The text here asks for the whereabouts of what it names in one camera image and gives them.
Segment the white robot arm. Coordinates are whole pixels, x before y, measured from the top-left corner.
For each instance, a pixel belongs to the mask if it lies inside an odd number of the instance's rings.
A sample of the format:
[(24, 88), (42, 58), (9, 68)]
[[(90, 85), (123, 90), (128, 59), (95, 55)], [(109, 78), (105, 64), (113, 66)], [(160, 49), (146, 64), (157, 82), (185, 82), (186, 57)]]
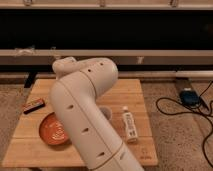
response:
[(50, 90), (52, 109), (86, 167), (144, 171), (96, 103), (117, 82), (116, 64), (108, 58), (67, 57), (55, 61), (52, 68), (56, 74)]

